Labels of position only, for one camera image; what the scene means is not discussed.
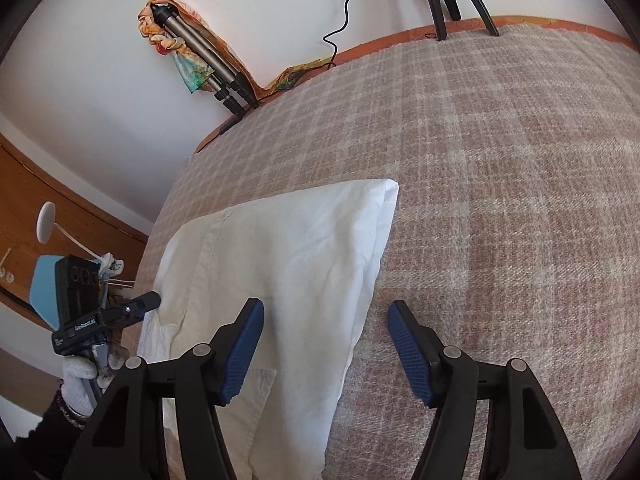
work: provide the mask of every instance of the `orange bed trim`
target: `orange bed trim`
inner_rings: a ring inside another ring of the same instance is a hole
[[[612,43],[622,43],[628,46],[629,48],[636,50],[636,46],[632,43],[629,38],[622,38],[621,36],[614,34],[613,32],[609,32],[608,30],[604,30],[598,27],[592,27],[591,25],[584,25],[582,23],[568,22],[567,20],[555,20],[553,18],[538,18],[535,16],[492,16],[494,19],[494,23],[496,27],[503,27],[505,25],[536,25],[542,28],[560,28],[562,30],[573,30],[575,32],[586,32],[588,34],[593,34],[598,38],[602,38],[603,40],[611,41]],[[480,18],[471,18],[469,20],[461,20],[459,22],[447,22],[447,32],[462,32],[464,30],[479,30],[484,29],[484,23]],[[354,46],[349,50],[345,50],[341,52],[335,57],[335,64],[340,65],[343,63],[347,63],[348,61],[352,61],[354,59],[358,59],[359,57],[367,56],[369,54],[373,54],[374,52],[378,52],[379,50],[383,50],[384,48],[407,43],[409,41],[416,40],[435,40],[436,33],[434,25],[427,25],[426,27],[418,27],[412,28],[411,30],[405,30],[403,32],[398,32],[396,34],[392,34],[391,36],[385,36],[384,38],[378,38],[377,40],[369,41],[368,43],[363,43],[358,46]],[[316,75],[324,72],[325,68],[318,68],[316,70],[311,70],[306,73],[298,84],[315,77]],[[277,99],[280,95],[286,92],[279,92],[273,97],[265,99],[264,102],[272,101]],[[213,130],[207,137],[205,137],[202,142],[196,148],[195,153],[200,152],[204,147],[206,147],[212,140],[214,140],[220,134],[220,124],[215,130]]]

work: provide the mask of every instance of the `beige checkered bedspread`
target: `beige checkered bedspread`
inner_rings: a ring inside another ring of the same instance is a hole
[[[424,445],[432,415],[386,332],[395,298],[476,359],[525,359],[585,480],[605,478],[640,428],[640,56],[580,32],[500,31],[394,46],[259,109],[191,157],[149,239],[139,291],[193,218],[343,180],[399,182],[327,479],[410,478]]]

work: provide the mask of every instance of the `wooden door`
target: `wooden door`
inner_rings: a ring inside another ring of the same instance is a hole
[[[124,261],[123,280],[133,280],[145,249],[146,237],[62,186],[50,176],[36,174],[25,164],[24,156],[2,139],[0,146],[0,258],[8,248],[10,254],[3,267],[0,287],[20,301],[29,303],[29,290],[36,261],[41,254],[74,254],[91,258],[81,248],[54,230],[45,245],[36,238],[36,220],[47,201],[56,205],[56,222],[80,243],[96,254],[110,252]],[[8,273],[13,281],[7,280]]]

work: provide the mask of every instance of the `blue gripper pad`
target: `blue gripper pad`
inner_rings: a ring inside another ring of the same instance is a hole
[[[414,395],[429,406],[434,397],[430,387],[431,367],[395,303],[389,305],[386,322]]]
[[[256,300],[226,359],[225,379],[220,389],[220,397],[227,404],[240,393],[249,364],[254,357],[255,348],[258,346],[263,326],[264,305],[260,300]]]

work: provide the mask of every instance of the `white wall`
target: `white wall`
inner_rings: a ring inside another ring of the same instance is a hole
[[[51,332],[0,303],[0,348],[54,377],[62,377],[63,357],[51,346]]]
[[[27,436],[42,420],[41,416],[33,415],[4,397],[0,397],[0,417],[14,440],[17,436]]]
[[[190,95],[171,60],[140,37],[145,1],[45,0],[0,66],[0,112],[15,125],[16,144],[27,137],[68,171],[66,178],[59,171],[63,183],[74,189],[79,177],[115,216],[152,222],[186,158],[227,112],[209,94]],[[287,66],[329,56],[321,38],[343,19],[344,0],[183,1],[262,84]],[[494,15],[563,18],[624,34],[602,0],[484,1]],[[476,16],[469,0],[458,3],[463,18]],[[341,50],[433,22],[426,0],[351,0],[350,15],[334,38]]]

